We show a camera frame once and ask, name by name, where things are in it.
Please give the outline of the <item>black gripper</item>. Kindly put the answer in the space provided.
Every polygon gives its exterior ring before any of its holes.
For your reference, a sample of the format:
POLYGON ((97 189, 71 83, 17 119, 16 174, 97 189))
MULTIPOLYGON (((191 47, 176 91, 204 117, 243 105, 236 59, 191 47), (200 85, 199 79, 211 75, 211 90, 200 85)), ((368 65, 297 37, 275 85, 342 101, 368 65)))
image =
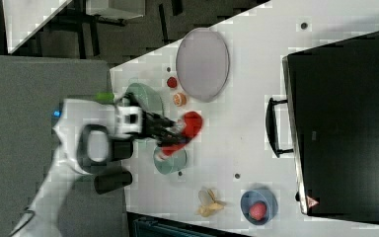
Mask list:
POLYGON ((174 132, 181 132, 185 127, 186 123, 182 119, 173 121, 155 113, 144 112, 140 137, 155 139, 160 147, 184 147, 190 142, 190 138, 175 135, 174 132))

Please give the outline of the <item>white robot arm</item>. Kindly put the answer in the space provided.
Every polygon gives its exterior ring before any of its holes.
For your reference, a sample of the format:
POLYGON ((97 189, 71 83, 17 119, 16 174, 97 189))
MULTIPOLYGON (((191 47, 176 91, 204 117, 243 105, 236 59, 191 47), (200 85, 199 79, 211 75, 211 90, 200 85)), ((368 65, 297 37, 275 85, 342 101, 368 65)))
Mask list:
POLYGON ((114 155, 114 142, 154 139, 161 147, 157 158, 165 160, 190 142, 198 121, 193 113, 173 121, 149 112, 131 93, 107 104, 64 100, 53 127, 59 143, 51 166, 10 237, 61 237, 57 220, 70 190, 78 179, 100 176, 121 158, 114 155))

